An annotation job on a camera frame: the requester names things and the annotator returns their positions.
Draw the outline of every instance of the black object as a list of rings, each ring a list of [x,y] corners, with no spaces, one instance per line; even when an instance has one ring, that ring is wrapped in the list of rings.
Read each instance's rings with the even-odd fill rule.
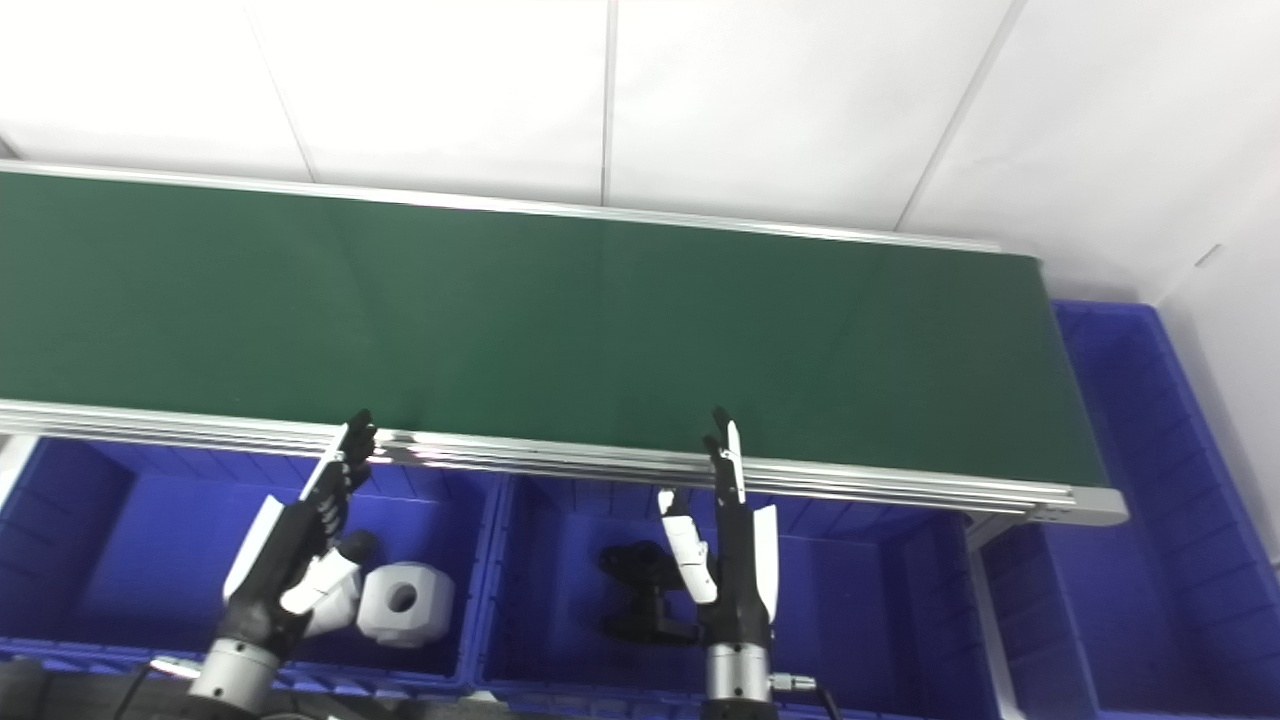
[[[676,559],[655,542],[641,541],[600,551],[600,570],[635,591],[627,609],[600,623],[604,634],[644,644],[696,644],[698,625],[671,616],[667,591],[684,589]]]
[[[813,692],[818,694],[818,701],[827,708],[827,717],[840,720],[840,706],[836,705],[836,698],[831,697],[831,691],[818,685]]]
[[[708,700],[699,720],[778,720],[778,707],[754,700]]]
[[[212,698],[186,696],[177,708],[156,712],[151,720],[259,720],[259,715]]]
[[[133,696],[137,694],[138,688],[142,687],[142,680],[147,679],[151,673],[151,667],[143,662],[133,670],[133,676],[129,678],[129,684],[124,688],[124,694],[120,696],[120,702],[115,703],[115,712],[111,714],[111,720],[120,720],[124,717],[124,712],[129,708],[129,703],[133,702]]]

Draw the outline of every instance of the white object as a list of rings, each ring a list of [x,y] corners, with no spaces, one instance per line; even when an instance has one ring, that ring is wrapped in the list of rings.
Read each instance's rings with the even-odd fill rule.
[[[383,565],[365,578],[356,625],[379,644],[421,647],[449,632],[453,593],[453,580],[430,565]]]
[[[332,548],[323,557],[314,557],[302,580],[284,591],[280,607],[294,615],[314,610],[316,616],[307,626],[308,635],[349,625],[360,600],[360,587],[352,584],[358,577],[360,565],[343,557],[338,548]],[[321,615],[319,626],[328,626],[328,630],[316,625],[316,618]]]
[[[671,553],[676,557],[680,577],[685,580],[694,602],[698,605],[716,602],[719,591],[707,569],[707,543],[699,537],[694,519],[689,515],[664,516],[662,529],[667,533],[667,542],[671,543]]]
[[[778,506],[767,505],[751,518],[755,520],[755,589],[772,623],[778,614]]]
[[[360,573],[343,578],[338,587],[324,596],[312,609],[311,623],[302,637],[311,638],[333,630],[340,630],[356,621],[360,609]]]
[[[284,503],[275,500],[275,496],[269,495],[262,500],[262,505],[253,518],[253,524],[248,527],[244,539],[241,541],[241,548],[236,553],[232,569],[227,571],[227,579],[223,580],[223,602],[230,600],[232,593],[244,582],[244,577],[248,575],[250,568],[257,560],[257,553],[262,551],[262,544],[271,534],[271,528],[280,519],[283,510]]]

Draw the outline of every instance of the black bracket part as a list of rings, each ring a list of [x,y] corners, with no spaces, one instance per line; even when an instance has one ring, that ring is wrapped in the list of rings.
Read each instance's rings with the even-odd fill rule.
[[[641,541],[600,551],[600,570],[635,591],[627,609],[604,618],[604,634],[643,644],[696,644],[698,625],[671,616],[667,591],[684,589],[676,559],[655,542]]]

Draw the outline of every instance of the white wall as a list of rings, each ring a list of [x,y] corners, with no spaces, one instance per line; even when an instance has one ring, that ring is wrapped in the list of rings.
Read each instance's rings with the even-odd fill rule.
[[[1280,561],[1280,163],[1160,313],[1272,562]]]

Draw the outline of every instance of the black cable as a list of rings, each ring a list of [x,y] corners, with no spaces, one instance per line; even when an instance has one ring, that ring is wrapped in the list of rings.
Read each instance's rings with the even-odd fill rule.
[[[831,691],[822,685],[814,685],[813,692],[817,693],[822,706],[827,708],[827,717],[840,720],[840,707],[836,706],[836,698],[831,697]]]
[[[142,680],[147,679],[151,673],[151,665],[143,662],[138,665],[137,670],[133,671],[133,676],[129,678],[129,685],[124,688],[124,694],[120,696],[120,702],[115,706],[115,712],[111,714],[111,720],[120,720],[124,717],[124,712],[129,708],[129,703],[133,702],[133,694],[138,692],[142,687]]]

